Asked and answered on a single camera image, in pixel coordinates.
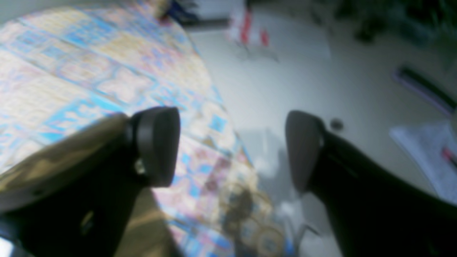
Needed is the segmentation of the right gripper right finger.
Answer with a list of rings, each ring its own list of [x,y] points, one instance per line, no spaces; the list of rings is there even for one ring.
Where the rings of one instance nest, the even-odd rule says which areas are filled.
[[[285,138],[295,189],[324,203],[345,257],[456,256],[455,205],[394,176],[312,114],[290,111]]]

